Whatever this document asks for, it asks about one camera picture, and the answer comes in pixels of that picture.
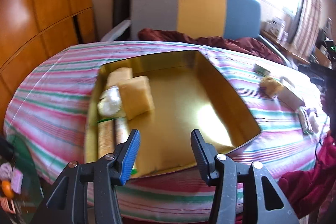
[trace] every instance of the maroon blanket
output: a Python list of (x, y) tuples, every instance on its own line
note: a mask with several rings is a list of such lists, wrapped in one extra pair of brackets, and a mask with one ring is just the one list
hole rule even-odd
[(149, 28), (142, 29), (140, 32), (138, 32), (138, 36), (141, 41), (184, 42), (189, 44), (224, 48), (235, 52), (242, 52), (258, 56), (279, 64), (283, 64), (280, 57), (273, 53), (262, 42), (252, 37), (243, 37), (236, 41), (225, 39), (223, 37), (199, 37), (197, 39), (193, 39), (186, 34), (177, 31), (159, 31)]

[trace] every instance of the wooden wardrobe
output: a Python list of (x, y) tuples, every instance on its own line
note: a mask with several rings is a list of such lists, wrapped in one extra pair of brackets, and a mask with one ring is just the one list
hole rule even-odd
[(0, 134), (8, 103), (34, 68), (94, 41), (91, 0), (0, 0)]

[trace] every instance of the silver screw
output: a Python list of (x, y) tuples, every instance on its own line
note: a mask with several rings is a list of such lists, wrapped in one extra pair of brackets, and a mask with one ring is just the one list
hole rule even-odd
[(113, 160), (115, 158), (115, 156), (112, 153), (108, 153), (105, 155), (105, 159), (106, 160)]
[(263, 164), (260, 161), (255, 161), (253, 163), (254, 168), (261, 169), (263, 167)]
[(77, 165), (78, 165), (78, 163), (77, 163), (75, 160), (70, 161), (69, 164), (68, 164), (68, 166), (69, 166), (70, 168), (75, 168)]
[(224, 154), (218, 154), (216, 156), (219, 160), (226, 160), (226, 156)]

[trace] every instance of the tablecloth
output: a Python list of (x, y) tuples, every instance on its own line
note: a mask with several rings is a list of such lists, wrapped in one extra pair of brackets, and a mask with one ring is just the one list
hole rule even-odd
[[(303, 135), (297, 115), (277, 97), (258, 90), (261, 76), (256, 62), (271, 76), (288, 77), (307, 106), (317, 108), (320, 129), (326, 120), (317, 87), (292, 68), (251, 55), (177, 42), (97, 42), (71, 46), (38, 66), (21, 83), (6, 112), (4, 132), (24, 138), (37, 170), (52, 183), (68, 162), (83, 162), (83, 143), (90, 94), (100, 65), (129, 57), (180, 50), (198, 50), (228, 79), (258, 122), (262, 132), (233, 160), (258, 160), (278, 179), (293, 170), (309, 170), (315, 163), (319, 134)], [(237, 211), (243, 188), (238, 185)], [(209, 217), (213, 187), (200, 179), (197, 168), (164, 176), (130, 180), (119, 187), (121, 213), (160, 222), (197, 222)], [(92, 187), (88, 194), (92, 200)]]

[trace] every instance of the gold tray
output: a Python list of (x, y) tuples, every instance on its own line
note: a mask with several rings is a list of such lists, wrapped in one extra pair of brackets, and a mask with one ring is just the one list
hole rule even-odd
[(100, 67), (87, 116), (85, 162), (97, 160), (97, 103), (109, 73), (121, 67), (131, 67), (133, 77), (148, 76), (155, 105), (154, 111), (128, 121), (130, 130), (136, 128), (141, 133), (133, 178), (195, 166), (190, 146), (190, 133), (195, 128), (225, 154), (240, 152), (260, 133), (243, 100), (200, 52), (149, 54)]

